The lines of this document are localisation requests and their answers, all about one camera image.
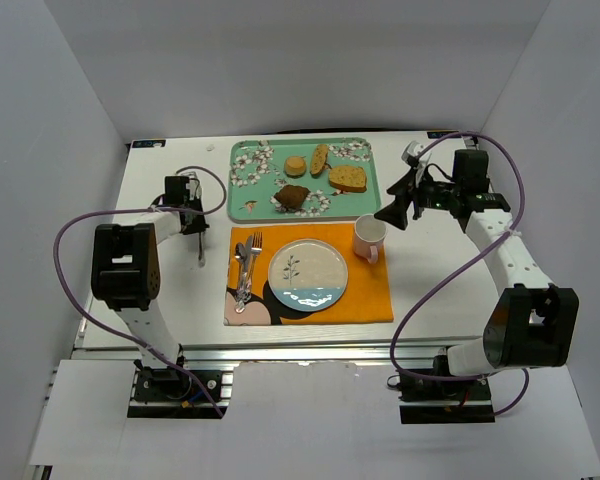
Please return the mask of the metal serving tongs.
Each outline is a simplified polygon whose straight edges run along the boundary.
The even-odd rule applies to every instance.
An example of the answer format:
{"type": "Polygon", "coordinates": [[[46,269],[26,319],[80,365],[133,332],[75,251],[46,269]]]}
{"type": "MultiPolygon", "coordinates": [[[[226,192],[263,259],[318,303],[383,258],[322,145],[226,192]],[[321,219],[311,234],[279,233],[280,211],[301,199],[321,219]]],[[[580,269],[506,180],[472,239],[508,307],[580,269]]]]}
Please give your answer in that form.
{"type": "MultiPolygon", "coordinates": [[[[194,199],[194,209],[203,211],[202,206],[202,197],[200,199],[194,199]]],[[[198,215],[195,219],[196,228],[198,230],[198,266],[203,268],[206,264],[206,256],[205,256],[205,233],[208,228],[208,224],[206,223],[205,217],[203,215],[198,215]]]]}

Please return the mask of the narrow seeded bread slice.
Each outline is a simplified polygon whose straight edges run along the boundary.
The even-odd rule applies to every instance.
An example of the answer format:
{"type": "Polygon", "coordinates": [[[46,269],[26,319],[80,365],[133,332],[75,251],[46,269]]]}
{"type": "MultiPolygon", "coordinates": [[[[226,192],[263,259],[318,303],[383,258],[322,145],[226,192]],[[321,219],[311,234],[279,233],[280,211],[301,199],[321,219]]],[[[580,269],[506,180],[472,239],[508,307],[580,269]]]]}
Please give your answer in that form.
{"type": "Polygon", "coordinates": [[[319,176],[326,168],[329,154],[329,147],[326,144],[318,144],[311,157],[310,174],[313,177],[319,176]]]}

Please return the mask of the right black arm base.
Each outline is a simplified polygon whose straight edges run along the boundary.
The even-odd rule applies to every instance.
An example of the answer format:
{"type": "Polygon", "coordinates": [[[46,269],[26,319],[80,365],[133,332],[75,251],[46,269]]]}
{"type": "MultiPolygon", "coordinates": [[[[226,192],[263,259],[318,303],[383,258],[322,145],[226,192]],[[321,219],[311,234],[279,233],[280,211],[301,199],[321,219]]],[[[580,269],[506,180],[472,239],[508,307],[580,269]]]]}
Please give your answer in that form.
{"type": "Polygon", "coordinates": [[[495,422],[486,380],[432,381],[398,373],[386,386],[399,394],[403,425],[486,424],[495,422]]]}

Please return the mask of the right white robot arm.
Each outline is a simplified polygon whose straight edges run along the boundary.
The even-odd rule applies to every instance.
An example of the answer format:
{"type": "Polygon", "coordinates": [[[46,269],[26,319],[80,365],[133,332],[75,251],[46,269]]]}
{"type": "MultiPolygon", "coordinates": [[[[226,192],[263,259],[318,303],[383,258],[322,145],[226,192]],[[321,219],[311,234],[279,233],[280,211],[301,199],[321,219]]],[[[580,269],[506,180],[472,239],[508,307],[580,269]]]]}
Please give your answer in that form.
{"type": "Polygon", "coordinates": [[[394,200],[375,213],[375,219],[403,230],[409,209],[413,219],[425,209],[449,212],[479,249],[499,294],[482,336],[447,348],[427,379],[469,381],[504,369],[564,365],[579,298],[541,270],[516,234],[508,202],[490,189],[487,153],[455,151],[452,173],[441,181],[428,171],[423,144],[411,142],[402,159],[409,170],[388,189],[394,200]]]}

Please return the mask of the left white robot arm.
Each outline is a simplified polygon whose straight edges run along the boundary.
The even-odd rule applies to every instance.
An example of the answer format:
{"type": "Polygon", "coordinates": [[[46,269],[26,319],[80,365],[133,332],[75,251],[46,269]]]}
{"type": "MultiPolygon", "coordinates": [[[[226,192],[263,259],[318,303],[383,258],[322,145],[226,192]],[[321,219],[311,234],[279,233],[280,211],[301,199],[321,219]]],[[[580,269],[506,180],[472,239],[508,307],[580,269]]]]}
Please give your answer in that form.
{"type": "Polygon", "coordinates": [[[163,205],[166,211],[152,211],[136,224],[101,224],[94,235],[92,293],[120,316],[133,337],[144,342],[139,347],[143,369],[166,368],[182,355],[157,303],[161,287],[158,245],[174,235],[192,235],[197,240],[198,265],[205,265],[208,224],[201,214],[198,177],[166,177],[163,205]]]}

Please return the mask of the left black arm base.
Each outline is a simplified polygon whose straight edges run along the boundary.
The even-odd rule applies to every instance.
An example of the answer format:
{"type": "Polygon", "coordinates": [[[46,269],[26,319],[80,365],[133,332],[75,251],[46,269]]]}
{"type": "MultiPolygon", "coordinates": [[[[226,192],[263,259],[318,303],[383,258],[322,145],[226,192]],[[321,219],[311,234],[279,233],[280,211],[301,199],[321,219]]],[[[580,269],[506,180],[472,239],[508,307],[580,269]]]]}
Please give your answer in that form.
{"type": "Polygon", "coordinates": [[[219,420],[213,404],[225,413],[236,364],[179,359],[201,385],[170,367],[151,369],[134,361],[127,417],[130,419],[219,420]]]}

